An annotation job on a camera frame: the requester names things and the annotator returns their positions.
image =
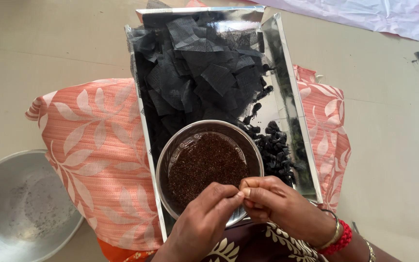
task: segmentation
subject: bowl rim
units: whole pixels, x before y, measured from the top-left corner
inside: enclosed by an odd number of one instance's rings
[[[257,145],[255,144],[255,142],[253,141],[253,139],[251,139],[251,137],[247,134],[247,133],[245,133],[241,128],[239,128],[238,126],[236,126],[236,125],[233,125],[233,124],[231,124],[231,123],[229,123],[229,122],[225,122],[225,121],[221,121],[221,120],[212,120],[212,119],[207,119],[207,120],[200,120],[200,121],[196,121],[196,122],[193,122],[193,123],[191,123],[191,124],[188,124],[188,125],[186,125],[185,127],[183,127],[183,128],[181,128],[179,131],[177,131],[169,140],[168,140],[168,142],[166,143],[166,145],[163,147],[163,149],[161,150],[161,153],[160,153],[160,155],[159,155],[159,159],[158,159],[158,163],[156,164],[156,171],[155,171],[155,173],[154,173],[154,177],[155,177],[155,181],[156,181],[156,187],[157,187],[157,189],[158,189],[158,195],[159,195],[159,198],[160,198],[160,200],[161,200],[161,203],[162,203],[162,205],[164,206],[164,208],[167,210],[167,212],[175,219],[175,220],[177,220],[178,218],[179,218],[179,216],[174,212],[174,211],[172,211],[171,210],[171,208],[170,208],[170,206],[168,206],[168,204],[167,204],[167,202],[166,201],[164,201],[164,197],[163,197],[163,193],[162,193],[162,190],[161,190],[161,184],[160,184],[160,181],[159,181],[159,173],[160,173],[160,171],[161,171],[161,167],[160,167],[160,165],[161,165],[161,162],[162,162],[162,158],[163,158],[163,152],[165,152],[168,148],[169,148],[169,146],[170,146],[170,144],[171,144],[171,142],[181,133],[181,132],[183,132],[184,130],[186,130],[186,129],[188,129],[188,128],[191,128],[191,127],[193,127],[193,126],[195,126],[195,125],[199,125],[199,124],[202,124],[202,123],[216,123],[216,124],[223,124],[223,125],[225,125],[225,126],[228,126],[228,127],[231,127],[231,128],[233,128],[233,129],[235,129],[236,131],[239,131],[242,135],[244,135],[246,138],[247,138],[247,140],[249,140],[250,141],[250,144],[252,145],[252,147],[255,149],[255,154],[256,154],[256,156],[257,156],[257,158],[258,158],[258,162],[260,163],[260,177],[264,177],[265,176],[265,168],[263,167],[263,159],[261,158],[261,153],[260,153],[260,151],[259,151],[259,149],[258,149],[258,147],[257,147]],[[238,223],[238,222],[240,222],[244,217],[246,217],[246,214],[244,215],[244,216],[241,216],[241,217],[239,217],[238,219],[236,219],[236,220],[234,220],[232,223],[230,223],[230,224],[226,224],[226,228],[227,227],[230,227],[230,226],[233,226],[234,224],[236,224],[236,223]]]
[[[0,164],[8,161],[11,158],[15,158],[15,157],[18,157],[18,156],[21,156],[21,155],[36,154],[36,153],[42,153],[43,155],[45,155],[46,152],[48,152],[48,150],[46,150],[46,149],[32,149],[32,150],[20,151],[20,152],[10,154],[10,155],[0,159]],[[45,261],[46,259],[49,259],[50,257],[55,255],[56,253],[58,253],[59,250],[61,250],[63,247],[65,247],[67,245],[67,243],[72,239],[72,237],[75,235],[75,233],[77,233],[78,229],[80,228],[80,226],[83,223],[83,220],[84,220],[84,217],[82,216],[82,214],[80,214],[79,222],[77,223],[77,225],[75,226],[75,228],[73,229],[71,234],[69,236],[67,236],[67,238],[58,247],[56,247],[53,251],[51,251],[50,253],[46,254],[45,256],[43,256],[41,258],[38,258],[38,259],[32,260],[32,261],[27,261],[27,262],[42,262],[42,261]]]

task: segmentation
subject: aluminum foil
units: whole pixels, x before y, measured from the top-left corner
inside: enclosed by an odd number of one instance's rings
[[[252,119],[253,126],[262,128],[267,127],[268,123],[276,120],[282,131],[287,133],[288,145],[291,150],[290,157],[293,162],[302,167],[301,170],[294,171],[296,183],[294,188],[298,190],[307,199],[322,203],[323,199],[319,187],[319,180],[315,167],[313,151],[311,148],[310,137],[306,125],[306,118],[300,100],[297,81],[295,80],[292,62],[287,47],[280,13],[275,14],[265,23],[261,24],[264,14],[264,6],[253,7],[224,7],[224,8],[162,8],[162,9],[140,9],[137,15],[143,22],[144,28],[165,27],[166,23],[177,18],[197,14],[198,12],[208,12],[212,17],[218,17],[215,23],[219,30],[227,28],[249,29],[254,28],[258,32],[263,32],[265,41],[265,55],[274,63],[276,69],[268,71],[264,75],[264,80],[268,85],[274,87],[274,91],[259,100],[262,104],[258,115]],[[128,46],[131,60],[131,72],[136,80],[137,96],[139,96],[139,83],[137,81],[137,65],[133,50],[133,39],[131,37],[132,29],[126,25],[125,31],[128,36]],[[143,102],[138,99],[139,108],[142,111],[142,125],[145,135],[145,144],[148,151],[151,150],[150,139],[148,135],[147,118],[143,114]],[[154,195],[156,205],[158,206],[158,215],[163,240],[172,230],[175,220],[162,206],[158,197],[158,191],[155,181],[155,165],[153,158],[148,157],[151,177],[154,186]]]

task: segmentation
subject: tiled floor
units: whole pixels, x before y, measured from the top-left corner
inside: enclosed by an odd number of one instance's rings
[[[165,1],[174,7],[184,0]],[[205,0],[211,6],[242,5]],[[130,77],[123,26],[138,0],[0,0],[0,159],[44,148],[33,98]],[[278,10],[268,8],[265,17]],[[352,157],[339,215],[402,261],[419,261],[419,42],[282,12],[292,61],[344,90]],[[49,262],[106,261],[86,224]]]

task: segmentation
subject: red bangle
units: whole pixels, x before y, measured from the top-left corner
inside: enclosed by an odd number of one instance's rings
[[[333,254],[337,251],[342,250],[350,243],[350,241],[352,240],[352,230],[350,229],[349,225],[347,225],[347,223],[345,223],[344,221],[339,219],[339,223],[341,223],[342,227],[344,227],[344,232],[342,233],[342,236],[339,238],[339,240],[337,240],[337,242],[330,245],[329,247],[318,250],[318,253],[325,255]]]

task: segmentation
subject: white paper sheet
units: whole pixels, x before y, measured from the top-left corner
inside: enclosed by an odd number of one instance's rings
[[[262,5],[419,41],[419,0],[253,0]]]

